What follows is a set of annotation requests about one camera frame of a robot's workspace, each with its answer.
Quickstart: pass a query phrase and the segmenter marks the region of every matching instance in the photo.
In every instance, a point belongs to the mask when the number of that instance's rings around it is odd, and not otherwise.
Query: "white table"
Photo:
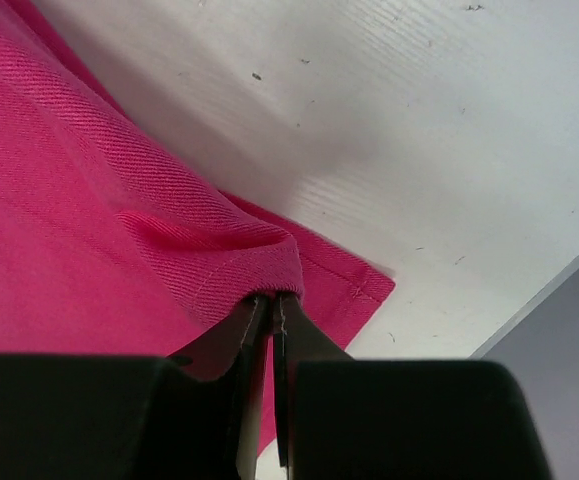
[[[579,254],[579,1],[35,1],[197,171],[394,276],[356,356],[471,355]]]

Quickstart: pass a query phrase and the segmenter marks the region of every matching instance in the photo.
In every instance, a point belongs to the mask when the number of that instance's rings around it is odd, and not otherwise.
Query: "black object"
[[[0,479],[253,480],[271,333],[290,478],[550,478],[502,367],[352,361],[280,294],[169,359],[0,355]]]

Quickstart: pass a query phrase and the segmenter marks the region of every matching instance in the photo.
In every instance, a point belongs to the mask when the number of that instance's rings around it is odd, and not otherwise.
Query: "pink cloth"
[[[268,290],[304,293],[346,346],[393,286],[218,192],[124,116],[28,1],[0,0],[0,351],[167,355]]]

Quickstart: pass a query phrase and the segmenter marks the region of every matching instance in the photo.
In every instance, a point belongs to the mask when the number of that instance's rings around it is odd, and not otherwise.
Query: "seam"
[[[280,322],[280,332],[282,332],[282,358],[285,358],[285,344],[287,343],[287,329],[285,328],[285,323],[287,322],[287,316],[285,315],[284,309],[284,297],[280,297],[280,301],[278,302],[278,307],[280,311],[280,318],[282,321]]]
[[[296,251],[293,248],[288,248],[288,247],[282,247],[282,248],[278,248],[276,251],[279,252],[289,252],[289,251]],[[223,268],[225,268],[228,265],[231,265],[232,263],[236,262],[237,260],[242,259],[242,257],[245,255],[245,253],[248,253],[250,256],[258,256],[258,255],[262,255],[263,253],[268,253],[266,250],[253,250],[253,251],[246,251],[246,252],[239,252],[237,256],[233,257],[232,259],[224,262],[222,265],[218,266],[215,268],[215,270],[213,272],[211,272],[207,278],[205,278],[205,280],[202,282],[202,284],[198,287],[198,290],[196,291],[196,293],[194,294],[193,298],[191,299],[191,309],[195,309],[196,308],[196,302],[198,301],[198,297],[200,296],[200,294],[203,292],[204,288],[207,286],[207,283],[209,283],[209,280],[211,280],[218,272],[220,272]]]
[[[373,295],[368,294],[367,292],[365,292],[363,290],[363,288],[365,287],[365,285],[367,285],[367,283],[369,282],[369,280],[365,280],[362,284],[358,284],[356,282],[353,282],[351,280],[349,280],[347,277],[345,277],[344,275],[336,272],[335,270],[332,270],[331,268],[327,268],[324,265],[321,265],[320,263],[316,262],[315,260],[312,260],[309,257],[303,256],[302,257],[304,260],[308,260],[309,262],[313,263],[316,267],[321,268],[322,270],[344,280],[345,282],[347,282],[349,285],[353,286],[353,287],[357,287],[356,292],[353,294],[353,298],[358,298],[360,296],[360,294],[365,295],[366,297],[370,298],[371,300],[373,300],[374,302],[377,303],[381,303],[380,300],[378,300],[376,297],[374,297]]]
[[[240,346],[242,347],[242,344],[245,341],[245,338],[247,337],[247,333],[249,333],[249,328],[251,328],[251,324],[253,323],[253,319],[256,317],[256,312],[258,311],[258,298],[254,297],[253,300],[253,311],[251,312],[251,318],[249,318],[249,323],[247,323],[247,328],[245,328],[245,332],[242,334],[242,338],[240,339]]]

